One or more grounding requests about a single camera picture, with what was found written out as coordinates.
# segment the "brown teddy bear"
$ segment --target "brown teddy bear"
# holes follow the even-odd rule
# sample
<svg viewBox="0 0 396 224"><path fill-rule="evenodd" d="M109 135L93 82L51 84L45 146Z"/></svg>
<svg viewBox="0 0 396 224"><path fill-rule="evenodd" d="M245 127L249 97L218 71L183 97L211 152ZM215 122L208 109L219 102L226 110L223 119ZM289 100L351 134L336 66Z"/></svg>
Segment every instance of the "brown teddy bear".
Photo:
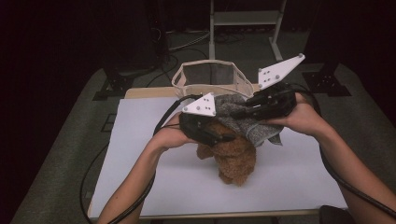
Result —
<svg viewBox="0 0 396 224"><path fill-rule="evenodd" d="M242 186L254 171L256 148L240 133L227 128L218 120L210 121L206 128L217 134L233 134L230 142L218 142L213 147L198 144L197 156L201 160L214 157L219 166L219 177L225 184Z"/></svg>

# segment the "white plastic bracket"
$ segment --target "white plastic bracket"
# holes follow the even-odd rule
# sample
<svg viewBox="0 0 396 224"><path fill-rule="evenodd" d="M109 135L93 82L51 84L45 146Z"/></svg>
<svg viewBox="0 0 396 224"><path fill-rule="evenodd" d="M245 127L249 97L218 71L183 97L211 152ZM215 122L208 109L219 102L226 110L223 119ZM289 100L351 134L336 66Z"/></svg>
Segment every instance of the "white plastic bracket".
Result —
<svg viewBox="0 0 396 224"><path fill-rule="evenodd" d="M264 90L277 82L281 81L285 76L288 75L298 64L305 59L305 56L301 53L294 58L290 58L281 63L276 63L269 67L259 69L259 88Z"/></svg>
<svg viewBox="0 0 396 224"><path fill-rule="evenodd" d="M202 115L207 117L216 116L215 95L213 92L199 98L198 100L186 105L182 109L183 113Z"/></svg>

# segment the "cable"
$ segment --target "cable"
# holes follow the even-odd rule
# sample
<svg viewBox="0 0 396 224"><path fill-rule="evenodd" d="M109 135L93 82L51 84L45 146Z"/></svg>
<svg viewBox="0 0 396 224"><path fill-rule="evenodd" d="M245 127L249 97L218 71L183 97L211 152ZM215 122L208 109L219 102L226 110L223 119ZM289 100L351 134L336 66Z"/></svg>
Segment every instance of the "cable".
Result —
<svg viewBox="0 0 396 224"><path fill-rule="evenodd" d="M160 119L160 121L158 122L157 126L154 129L153 135L155 135L161 128L171 126L171 125L163 126L163 124L166 122L166 120L169 118L169 116L175 111L175 109L181 104L181 102L183 102L187 99L195 99L196 100L201 97L202 97L202 95L188 95L188 96L185 96L185 97L182 97L182 98L176 100L171 105L171 107L169 107L169 109L165 112L165 114L163 114L163 117ZM148 182L148 185L146 186L143 193L139 196L139 198L129 208L127 208L124 212L122 212L117 217L115 217L113 220L108 222L108 224L119 223L120 221L122 221L123 219L128 217L146 199L146 197L149 195L149 192L151 191L152 185L154 184L155 174L156 173L154 173L154 175Z"/></svg>
<svg viewBox="0 0 396 224"><path fill-rule="evenodd" d="M205 57L206 60L209 59L209 58L207 57L207 55L206 55L203 51L198 50L198 49L177 49L177 50L174 50L174 52L180 52L180 51L182 51L182 50L195 50L195 51L200 52L202 55L204 55L204 57Z"/></svg>
<svg viewBox="0 0 396 224"><path fill-rule="evenodd" d="M221 45L231 45L233 43L236 43L236 42L239 42L239 41L242 41L245 39L245 35L243 33L240 32L240 35L242 37L237 37L236 35L230 35L227 32L220 33L215 36L215 42L217 44L221 44Z"/></svg>
<svg viewBox="0 0 396 224"><path fill-rule="evenodd" d="M174 50L178 50L178 49L183 49L183 48L186 48L186 47L188 47L188 46L194 45L194 44L196 44L196 43L198 43L198 42L200 42L200 41L205 40L206 38L209 37L209 35L210 35L210 33L207 32L207 34L205 34L205 35L203 35L203 36L201 36L201 37L198 37L198 38L192 40L191 42L189 42L189 43L187 43L187 44L184 44L184 45L181 45L181 46L178 46L178 47L174 47L174 48L170 48L169 51L174 51Z"/></svg>
<svg viewBox="0 0 396 224"><path fill-rule="evenodd" d="M292 84L292 85L296 85L296 86L299 86L299 87L304 89L303 91L301 91L301 90L295 90L295 91L296 92L300 92L300 93L308 94L313 100L313 104L314 104L315 110L321 116L320 107L319 107L319 104L318 104L318 99L315 97L315 95L311 91L309 91L306 87L304 87L304 86L302 86L300 84ZM345 189L347 189L351 193L355 194L356 196L358 196L362 200L366 201L367 203L371 204L372 206L374 206L374 207L378 208L379 210L383 211L384 213L388 214L390 217L393 217L394 219L396 219L396 211L392 210L391 208L387 207L386 205L382 204L381 202L377 201L376 199L372 198L371 196L361 192L359 189L356 189L355 187L353 187L352 185L347 183L339 174L337 174L334 171L334 169L332 168L332 166L330 165L330 163L327 160L327 158L325 157L325 155L323 153L323 149L321 148L321 146L319 146L319 149L320 149L320 157L321 157L321 159L323 161L324 167L326 168L326 170L329 173L329 175L335 181L337 181L337 183L339 183Z"/></svg>
<svg viewBox="0 0 396 224"><path fill-rule="evenodd" d="M88 167L87 171L85 171L85 174L82 177L81 183L79 185L79 206L81 208L81 211L82 211L82 214L83 214L85 220L87 220L88 223L92 223L92 222L91 222L90 218L88 217L87 213L85 213L84 204L82 202L82 187L84 186L84 182L85 182L85 179L87 178L88 172L91 170L93 164L99 158L99 156L102 154L102 152L105 151L105 149L108 147L108 144L109 144L109 142L107 142L105 144L105 146L102 147L102 149L99 151L99 153L95 156L95 158L93 158L93 160L91 161L90 166Z"/></svg>
<svg viewBox="0 0 396 224"><path fill-rule="evenodd" d="M172 58L174 58L174 59L176 60L175 65L173 65L171 69L169 69L169 70L167 70L167 71L163 71L162 73L160 73L159 75L157 75L156 77L154 77L154 78L146 85L146 88L147 88L155 79L157 79L158 77L161 77L162 75L165 75L165 74L167 75L168 72L170 72L170 71L172 71L174 68L176 68L176 66L178 65L178 58L177 58L176 56L173 56L173 55L169 55L169 56L172 57Z"/></svg>
<svg viewBox="0 0 396 224"><path fill-rule="evenodd" d="M126 77L126 78L141 77L141 76L143 76L143 75L147 75L147 74L150 74L150 73L154 72L155 70L157 70L157 68L158 68L158 65L155 65L155 66L152 66L152 67L150 67L149 69L144 70L144 71L139 71L139 72L135 72L135 73L132 73L132 74L129 74L129 75L121 75L121 76L122 76L122 77Z"/></svg>
<svg viewBox="0 0 396 224"><path fill-rule="evenodd" d="M164 126L161 127L161 129L164 129L164 128L171 128L171 129L180 130L180 128L175 127L175 126L177 126L177 125L180 125L180 123L164 125Z"/></svg>
<svg viewBox="0 0 396 224"><path fill-rule="evenodd" d="M158 43L158 41L160 41L160 39L161 39L161 36L162 36L162 32L161 32L161 30L160 30L160 29L158 29L158 28L151 28L151 30L155 30L155 31L157 31L157 32L158 32L157 41L155 41L156 43Z"/></svg>

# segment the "gray cloth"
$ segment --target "gray cloth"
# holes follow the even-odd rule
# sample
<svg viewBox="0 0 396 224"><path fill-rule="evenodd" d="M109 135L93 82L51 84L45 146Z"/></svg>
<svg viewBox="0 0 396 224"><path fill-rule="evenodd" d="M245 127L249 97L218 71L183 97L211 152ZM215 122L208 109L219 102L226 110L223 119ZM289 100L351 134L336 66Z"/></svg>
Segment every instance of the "gray cloth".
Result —
<svg viewBox="0 0 396 224"><path fill-rule="evenodd" d="M215 97L216 118L226 127L244 135L255 147L268 139L273 144L282 145L279 133L283 126L263 125L251 118L233 119L231 113L245 106L245 100L238 94L225 94Z"/></svg>

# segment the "white surface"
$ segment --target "white surface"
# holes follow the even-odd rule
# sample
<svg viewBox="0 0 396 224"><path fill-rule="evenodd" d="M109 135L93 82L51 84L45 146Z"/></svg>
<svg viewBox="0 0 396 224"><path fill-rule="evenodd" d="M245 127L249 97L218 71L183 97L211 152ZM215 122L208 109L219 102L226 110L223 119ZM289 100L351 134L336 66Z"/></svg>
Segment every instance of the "white surface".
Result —
<svg viewBox="0 0 396 224"><path fill-rule="evenodd" d="M186 114L215 117L216 106L214 93L210 92L189 105L184 106L183 112Z"/></svg>
<svg viewBox="0 0 396 224"><path fill-rule="evenodd" d="M297 65L299 65L305 56L300 54L294 58L290 58L281 63L276 63L271 66L259 69L259 88L264 90L277 82L281 81L287 76Z"/></svg>
<svg viewBox="0 0 396 224"><path fill-rule="evenodd" d="M175 100L120 101L90 217L99 216ZM289 129L280 135L283 147L265 142L257 149L255 171L240 188L223 184L215 161L197 158L196 145L169 149L160 159L142 216L316 209L323 204L347 207L322 165L315 139Z"/></svg>

